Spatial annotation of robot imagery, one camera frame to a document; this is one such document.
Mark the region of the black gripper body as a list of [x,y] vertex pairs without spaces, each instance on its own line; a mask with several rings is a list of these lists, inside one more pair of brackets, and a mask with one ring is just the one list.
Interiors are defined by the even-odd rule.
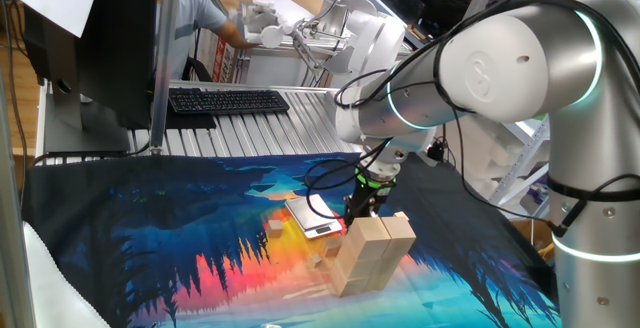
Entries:
[[357,186],[352,194],[352,209],[378,210],[384,204],[391,193],[391,187],[372,188],[369,186]]

